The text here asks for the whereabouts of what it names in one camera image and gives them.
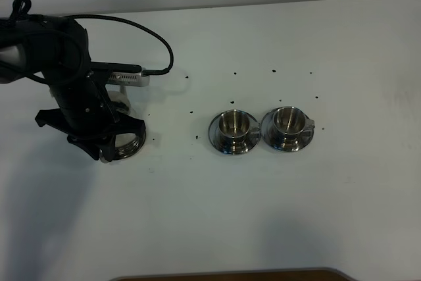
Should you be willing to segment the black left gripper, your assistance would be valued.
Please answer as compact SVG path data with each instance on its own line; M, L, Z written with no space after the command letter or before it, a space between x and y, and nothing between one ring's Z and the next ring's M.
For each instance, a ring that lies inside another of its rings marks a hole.
M146 131L145 121L116 110L106 90L93 72L71 84L51 86L58 108L40 110L38 126L50 126L67 135L68 143L85 151L92 159L114 161L117 135Z

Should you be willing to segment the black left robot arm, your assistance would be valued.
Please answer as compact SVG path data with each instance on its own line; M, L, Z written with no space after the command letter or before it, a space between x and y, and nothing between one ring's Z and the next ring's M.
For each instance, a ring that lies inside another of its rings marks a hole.
M58 107L40 110L38 126L65 133L96 161L131 157L144 144L144 121L106 89L142 74L136 64L93 62L87 31L71 18L35 15L1 27L1 83L27 78L48 86Z

